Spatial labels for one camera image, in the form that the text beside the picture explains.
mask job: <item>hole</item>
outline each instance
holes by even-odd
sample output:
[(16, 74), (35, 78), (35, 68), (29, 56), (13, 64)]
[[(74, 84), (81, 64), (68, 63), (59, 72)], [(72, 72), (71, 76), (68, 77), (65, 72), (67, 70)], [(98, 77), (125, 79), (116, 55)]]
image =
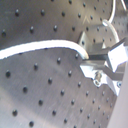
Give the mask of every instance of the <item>hole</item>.
[(84, 45), (84, 41), (82, 41), (82, 45)]
[(88, 96), (88, 95), (89, 95), (89, 91), (86, 92), (86, 96)]
[(110, 108), (112, 108), (112, 103), (110, 104)]
[(16, 9), (16, 11), (15, 11), (15, 16), (19, 16), (19, 10), (18, 9)]
[(72, 0), (69, 0), (69, 4), (72, 4)]
[(44, 11), (44, 9), (41, 10), (41, 15), (42, 15), (42, 16), (45, 15), (45, 11)]
[(88, 114), (87, 118), (88, 118), (88, 119), (90, 118), (90, 114)]
[(102, 96), (104, 96), (105, 92), (103, 91)]
[(96, 10), (96, 6), (94, 6), (94, 10)]
[(76, 58), (76, 59), (78, 59), (78, 56), (79, 56), (79, 55), (78, 55), (78, 54), (76, 54), (76, 55), (75, 55), (75, 58)]
[(64, 89), (62, 89), (61, 92), (60, 92), (61, 96), (63, 96), (64, 93), (65, 93), (65, 91), (64, 91)]
[(100, 110), (100, 108), (101, 108), (101, 106), (99, 105), (99, 106), (98, 106), (98, 110)]
[(96, 123), (96, 119), (93, 121), (93, 124), (95, 124)]
[(94, 43), (94, 44), (96, 43), (96, 40), (95, 40), (95, 39), (93, 39), (93, 43)]
[(80, 113), (82, 113), (83, 112), (83, 108), (80, 108)]
[(93, 104), (95, 103), (95, 99), (93, 99), (92, 103), (93, 103)]
[(103, 13), (105, 12), (105, 10), (103, 9)]
[(53, 30), (56, 32), (57, 31), (57, 25), (55, 25), (54, 27), (53, 27)]
[(6, 77), (9, 78), (11, 76), (11, 72), (9, 70), (6, 71)]
[(71, 75), (72, 75), (72, 71), (70, 70), (70, 71), (68, 72), (68, 76), (71, 77)]
[(55, 116), (56, 113), (57, 113), (56, 110), (53, 110), (52, 115)]
[(75, 125), (74, 128), (77, 128), (77, 126)]
[(99, 125), (99, 128), (101, 128), (101, 124)]
[(39, 100), (39, 106), (42, 106), (43, 105), (43, 100)]
[(61, 58), (57, 59), (57, 63), (60, 64), (61, 63)]
[(35, 63), (35, 64), (34, 64), (34, 70), (37, 70), (37, 69), (38, 69), (38, 64)]
[(78, 87), (79, 87), (79, 88), (81, 87), (81, 82), (78, 83)]
[(103, 115), (105, 115), (105, 111), (103, 112)]
[(23, 93), (27, 93), (28, 92), (28, 88), (27, 87), (23, 87)]
[(64, 119), (64, 123), (66, 124), (67, 122), (68, 122), (68, 119), (67, 119), (67, 118), (65, 118), (65, 119)]
[(107, 98), (107, 102), (109, 101), (109, 98)]
[(78, 13), (78, 17), (81, 18), (81, 14), (80, 13)]
[(84, 6), (84, 7), (86, 7), (86, 4), (85, 4), (85, 3), (83, 3), (83, 6)]
[(75, 100), (73, 99), (72, 101), (71, 101), (71, 105), (74, 105), (75, 104)]
[(62, 16), (65, 17), (65, 12), (62, 12)]
[(6, 37), (6, 31), (5, 31), (5, 29), (3, 29), (3, 31), (2, 31), (2, 37)]
[(107, 120), (109, 119), (109, 115), (107, 116)]
[(86, 27), (86, 31), (89, 31), (89, 28), (88, 27)]
[(93, 16), (90, 16), (90, 19), (93, 20)]
[(50, 78), (48, 79), (48, 83), (49, 83), (49, 84), (52, 84), (52, 77), (50, 77)]
[(75, 26), (72, 27), (72, 31), (75, 31)]
[(33, 127), (34, 126), (34, 122), (33, 121), (29, 122), (29, 126)]
[(100, 17), (100, 21), (102, 21), (102, 18)]
[(34, 33), (34, 27), (33, 26), (31, 26), (31, 28), (30, 28), (30, 33)]
[(17, 114), (18, 114), (18, 111), (17, 110), (13, 110), (12, 115), (13, 116), (17, 116)]

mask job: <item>metal sheet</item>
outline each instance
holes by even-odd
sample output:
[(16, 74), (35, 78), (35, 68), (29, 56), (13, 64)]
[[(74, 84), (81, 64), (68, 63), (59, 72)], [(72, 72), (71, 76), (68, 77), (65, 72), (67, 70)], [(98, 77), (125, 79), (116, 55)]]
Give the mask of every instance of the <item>metal sheet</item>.
[[(77, 42), (82, 31), (86, 31), (93, 43), (104, 41), (110, 46), (115, 43), (114, 38), (111, 31), (101, 25), (100, 19), (109, 18), (111, 3), (111, 0), (74, 0), (72, 3), (68, 0), (2, 0), (0, 49), (50, 39)], [(115, 27), (126, 34), (127, 19), (120, 20), (117, 16), (114, 20)], [(119, 20), (122, 28), (118, 28), (116, 21)], [(116, 96), (108, 86), (96, 88), (90, 79), (86, 79), (79, 67), (81, 62), (81, 58), (68, 49), (39, 50), (1, 60), (0, 127), (92, 128), (100, 124), (100, 127), (106, 127)], [(27, 93), (23, 92), (24, 87), (27, 87)]]

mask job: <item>curved white strip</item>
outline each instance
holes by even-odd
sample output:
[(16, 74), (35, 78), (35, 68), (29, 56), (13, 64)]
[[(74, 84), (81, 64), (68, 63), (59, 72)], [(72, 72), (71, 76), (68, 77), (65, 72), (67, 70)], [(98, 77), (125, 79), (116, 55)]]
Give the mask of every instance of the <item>curved white strip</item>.
[(111, 31), (112, 31), (112, 33), (113, 33), (113, 35), (114, 35), (115, 41), (116, 41), (116, 43), (118, 43), (118, 42), (120, 41), (120, 40), (119, 40), (119, 36), (118, 36), (118, 34), (117, 34), (117, 31), (116, 31), (115, 28), (113, 27), (113, 25), (112, 25), (109, 21), (107, 21), (107, 20), (103, 20), (103, 22), (104, 22), (105, 24), (107, 24), (108, 27), (111, 29)]
[(109, 22), (112, 23), (113, 19), (114, 19), (114, 16), (115, 16), (115, 11), (116, 11), (116, 0), (113, 0), (113, 8), (112, 8), (112, 13), (111, 13), (111, 16), (109, 18)]
[(121, 3), (122, 3), (122, 5), (123, 5), (124, 10), (127, 11), (127, 8), (126, 8), (126, 5), (125, 5), (125, 3), (124, 3), (124, 0), (121, 0)]
[(7, 58), (9, 56), (13, 56), (18, 53), (24, 53), (39, 49), (45, 48), (70, 48), (77, 51), (82, 59), (88, 59), (89, 56), (87, 52), (78, 44), (66, 41), (66, 40), (48, 40), (48, 41), (39, 41), (39, 42), (31, 42), (27, 44), (21, 44), (12, 46), (10, 48), (0, 50), (0, 59)]

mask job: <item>perforated metal surface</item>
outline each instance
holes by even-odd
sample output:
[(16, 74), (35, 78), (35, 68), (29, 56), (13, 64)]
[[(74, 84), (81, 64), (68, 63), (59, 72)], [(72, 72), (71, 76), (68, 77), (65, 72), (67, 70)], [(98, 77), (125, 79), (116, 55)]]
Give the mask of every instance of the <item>perforated metal surface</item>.
[[(50, 39), (77, 42), (83, 30), (92, 42), (111, 46), (115, 43), (111, 30), (102, 26), (102, 19), (110, 17), (111, 4), (104, 0), (0, 1), (0, 49)], [(123, 38), (127, 18), (120, 1), (117, 8), (113, 24)], [(84, 77), (79, 68), (82, 59), (76, 54), (56, 48), (1, 60), (0, 128), (107, 127), (116, 96), (108, 86), (96, 88)]]

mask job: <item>white cable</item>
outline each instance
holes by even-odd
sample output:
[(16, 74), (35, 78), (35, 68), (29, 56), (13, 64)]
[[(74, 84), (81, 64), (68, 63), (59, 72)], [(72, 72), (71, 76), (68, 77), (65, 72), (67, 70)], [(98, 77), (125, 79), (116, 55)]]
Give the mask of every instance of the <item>white cable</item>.
[(112, 13), (111, 13), (111, 16), (110, 16), (110, 18), (109, 18), (109, 20), (108, 20), (109, 23), (112, 23), (112, 21), (113, 21), (113, 19), (114, 19), (114, 16), (115, 16), (115, 11), (116, 11), (116, 0), (113, 0)]
[(66, 40), (48, 40), (48, 41), (39, 41), (39, 42), (31, 42), (27, 44), (16, 45), (10, 48), (6, 48), (4, 50), (0, 50), (0, 59), (4, 59), (19, 53), (45, 49), (45, 48), (60, 48), (60, 47), (69, 48), (77, 51), (82, 57), (82, 59), (89, 58), (87, 52), (80, 45), (74, 42), (66, 41)]
[(115, 28), (113, 27), (113, 25), (112, 25), (109, 21), (107, 21), (107, 20), (103, 20), (103, 22), (104, 22), (105, 24), (107, 24), (108, 27), (111, 29), (111, 31), (112, 31), (112, 33), (113, 33), (113, 35), (114, 35), (115, 41), (116, 41), (116, 43), (118, 43), (118, 42), (120, 41), (120, 40), (119, 40), (119, 36), (118, 36), (118, 34), (117, 34), (117, 31), (116, 31)]
[(126, 8), (126, 5), (125, 5), (125, 3), (124, 3), (124, 0), (121, 0), (121, 3), (122, 3), (122, 5), (123, 5), (124, 10), (127, 11), (127, 8)]

